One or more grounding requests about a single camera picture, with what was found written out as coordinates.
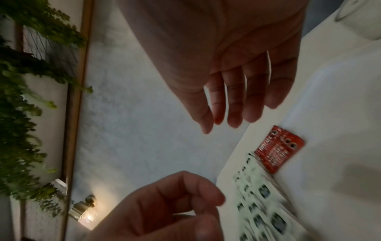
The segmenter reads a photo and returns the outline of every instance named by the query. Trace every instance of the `hand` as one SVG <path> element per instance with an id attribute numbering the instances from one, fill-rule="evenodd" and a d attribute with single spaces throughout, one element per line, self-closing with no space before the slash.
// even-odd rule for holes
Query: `hand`
<path id="1" fill-rule="evenodd" d="M 225 85 L 233 128 L 242 119 L 255 122 L 265 105 L 277 108 L 288 95 L 308 0 L 118 1 L 169 88 L 205 134 L 225 117 Z"/>
<path id="2" fill-rule="evenodd" d="M 212 182 L 179 172 L 127 196 L 86 241 L 223 241 L 216 206 L 224 202 Z M 197 216 L 179 214 L 191 210 Z"/>

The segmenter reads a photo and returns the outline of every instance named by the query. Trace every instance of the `red packet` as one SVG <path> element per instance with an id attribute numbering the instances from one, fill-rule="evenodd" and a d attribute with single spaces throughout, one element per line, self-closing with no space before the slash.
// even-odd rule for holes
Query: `red packet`
<path id="1" fill-rule="evenodd" d="M 274 174 L 295 153 L 304 146 L 304 140 L 278 126 L 274 126 L 262 144 L 254 152 Z"/>

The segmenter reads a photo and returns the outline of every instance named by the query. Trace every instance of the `hanging plant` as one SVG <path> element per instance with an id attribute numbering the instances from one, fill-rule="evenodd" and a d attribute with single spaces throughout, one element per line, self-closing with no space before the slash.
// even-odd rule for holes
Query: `hanging plant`
<path id="1" fill-rule="evenodd" d="M 19 25 L 35 29 L 55 42 L 85 46 L 86 39 L 74 25 L 69 24 L 70 17 L 51 8 L 48 0 L 1 0 L 0 14 L 12 18 Z"/>
<path id="2" fill-rule="evenodd" d="M 75 27 L 64 24 L 69 17 L 50 8 L 46 0 L 2 0 L 0 17 L 2 14 L 56 42 L 77 46 L 85 44 L 85 38 Z M 39 177 L 31 174 L 34 168 L 42 168 L 46 172 L 56 170 L 45 168 L 46 154 L 40 151 L 42 143 L 33 135 L 36 124 L 31 117 L 42 115 L 42 110 L 28 103 L 25 96 L 31 96 L 51 108 L 57 106 L 33 92 L 23 75 L 48 76 L 58 83 L 68 83 L 88 92 L 92 92 L 92 88 L 82 87 L 75 78 L 45 60 L 13 50 L 5 43 L 0 36 L 0 195 L 22 201 L 35 200 L 42 210 L 55 217 L 62 212 L 59 202 L 64 200 L 64 196 L 53 185 L 42 185 Z"/>

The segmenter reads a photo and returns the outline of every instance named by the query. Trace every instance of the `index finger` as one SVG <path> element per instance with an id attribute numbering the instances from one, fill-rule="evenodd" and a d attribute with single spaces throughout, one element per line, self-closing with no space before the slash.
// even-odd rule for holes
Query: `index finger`
<path id="1" fill-rule="evenodd" d="M 191 194 L 216 206 L 225 202 L 224 194 L 211 181 L 186 171 L 167 176 L 152 185 L 166 199 L 177 199 L 186 194 Z"/>

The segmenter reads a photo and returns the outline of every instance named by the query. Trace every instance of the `white table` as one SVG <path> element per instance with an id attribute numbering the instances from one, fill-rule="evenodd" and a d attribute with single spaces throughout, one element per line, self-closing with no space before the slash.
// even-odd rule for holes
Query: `white table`
<path id="1" fill-rule="evenodd" d="M 217 186 L 223 191 L 227 199 L 226 204 L 219 208 L 221 224 L 227 241 L 237 240 L 239 237 L 237 211 L 234 206 L 235 187 L 232 182 L 232 176 L 243 165 L 246 153 L 255 150 L 266 137 L 271 127 L 281 122 L 283 117 L 297 101 L 304 84 L 315 70 L 326 61 L 361 47 L 369 42 L 366 39 L 358 37 L 341 24 L 335 23 L 335 14 L 336 13 L 332 14 L 303 38 L 298 72 L 291 93 L 279 108 L 276 110 L 266 108 L 262 118 L 248 127 L 218 176 Z M 279 178 L 284 180 L 288 175 L 292 175 L 290 170 L 293 168 L 298 168 L 297 165 L 293 165 L 292 160 L 290 160 L 285 167 L 287 168 L 281 168 L 275 175 L 275 179 L 278 181 L 280 181 Z M 300 193 L 291 191 L 281 181 L 279 184 L 290 197 L 296 197 L 297 199 L 297 196 Z"/>

